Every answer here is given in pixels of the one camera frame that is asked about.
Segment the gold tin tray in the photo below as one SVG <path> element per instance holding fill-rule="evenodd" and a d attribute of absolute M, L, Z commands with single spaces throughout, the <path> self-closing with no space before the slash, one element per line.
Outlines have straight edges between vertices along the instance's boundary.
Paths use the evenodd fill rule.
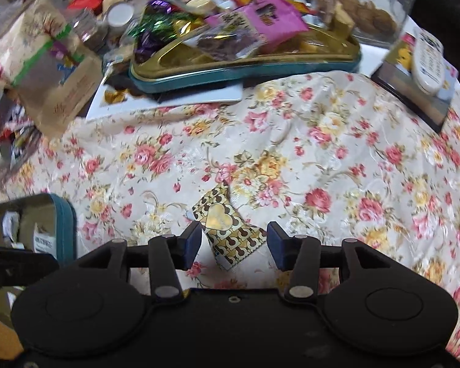
<path fill-rule="evenodd" d="M 0 205 L 0 246 L 10 247 L 2 232 L 3 215 L 7 211 L 21 214 L 17 241 L 26 249 L 33 250 L 34 224 L 40 223 L 51 235 L 56 233 L 56 206 L 49 194 L 33 195 Z M 0 290 L 0 321 L 12 328 L 10 320 L 11 302 L 23 290 L 21 286 L 4 286 Z"/>
<path fill-rule="evenodd" d="M 196 29 L 173 41 L 146 62 L 132 61 L 131 73 L 139 80 L 150 81 L 190 72 L 209 71 L 234 66 L 266 63 L 352 62 L 358 59 L 359 44 L 349 37 L 341 40 L 335 33 L 309 25 L 309 31 L 280 44 L 273 54 L 256 55 L 232 62 L 215 61 L 197 48 L 183 42 L 197 36 L 207 27 Z"/>

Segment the clutter of items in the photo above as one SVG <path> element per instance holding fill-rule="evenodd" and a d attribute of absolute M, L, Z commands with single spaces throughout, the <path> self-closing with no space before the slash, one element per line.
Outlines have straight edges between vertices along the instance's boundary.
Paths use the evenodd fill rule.
<path fill-rule="evenodd" d="M 0 188 L 41 135 L 59 138 L 86 104 L 89 120 L 198 99 L 237 101 L 247 78 L 354 72 L 359 43 L 390 48 L 413 2 L 71 0 L 59 10 L 50 0 L 27 0 L 0 7 Z M 399 53 L 411 60 L 412 49 Z M 392 59 L 414 84 L 402 60 Z M 388 88 L 396 75 L 384 72 L 373 78 Z M 451 77 L 436 129 L 453 95 Z M 437 96 L 421 99 L 432 104 Z"/>

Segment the metal screw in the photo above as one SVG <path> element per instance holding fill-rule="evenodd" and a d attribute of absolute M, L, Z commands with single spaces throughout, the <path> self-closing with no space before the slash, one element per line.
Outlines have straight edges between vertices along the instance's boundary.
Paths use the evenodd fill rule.
<path fill-rule="evenodd" d="M 179 289 L 175 286 L 159 286 L 155 289 L 155 294 L 162 299 L 176 297 L 179 294 Z"/>
<path fill-rule="evenodd" d="M 305 299 L 313 295 L 313 289 L 308 286 L 297 285 L 292 287 L 288 293 L 297 299 Z"/>

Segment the open tin box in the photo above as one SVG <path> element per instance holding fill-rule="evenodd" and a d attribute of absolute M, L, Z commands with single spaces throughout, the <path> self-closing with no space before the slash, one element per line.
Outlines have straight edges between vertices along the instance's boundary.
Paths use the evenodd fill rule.
<path fill-rule="evenodd" d="M 272 54 L 235 61 L 215 61 L 184 42 L 207 30 L 201 26 L 168 44 L 143 63 L 131 61 L 129 75 L 145 93 L 161 93 L 189 86 L 249 77 L 285 77 L 316 71 L 355 72 L 361 60 L 356 39 L 344 31 L 347 14 L 338 14 L 335 0 L 326 1 L 332 30 L 309 24 L 309 31 L 280 44 Z"/>
<path fill-rule="evenodd" d="M 3 218 L 6 212 L 20 214 L 17 243 L 25 249 L 38 250 L 43 241 L 49 242 L 52 255 L 60 267 L 75 259 L 75 217 L 70 204 L 54 194 L 38 194 L 0 204 L 0 246 L 10 247 L 3 233 Z M 42 234 L 35 235 L 35 226 Z M 0 321 L 12 327 L 10 312 L 15 298 L 23 290 L 20 286 L 7 286 L 0 290 Z"/>

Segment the floral tablecloth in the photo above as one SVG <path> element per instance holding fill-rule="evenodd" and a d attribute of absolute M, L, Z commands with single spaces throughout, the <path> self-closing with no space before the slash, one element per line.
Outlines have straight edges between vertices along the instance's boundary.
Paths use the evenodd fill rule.
<path fill-rule="evenodd" d="M 192 206 L 229 183 L 261 228 L 340 245 L 356 237 L 444 287 L 460 309 L 460 92 L 440 135 L 367 77 L 314 73 L 246 90 L 241 102 L 133 112 L 44 141 L 0 201 L 52 192 L 71 201 L 79 254 L 114 237 L 180 234 Z M 266 245 L 221 269 L 206 239 L 183 288 L 284 286 Z M 320 291 L 339 282 L 321 270 Z M 132 283 L 148 291 L 146 270 Z M 460 356 L 460 318 L 448 349 Z"/>

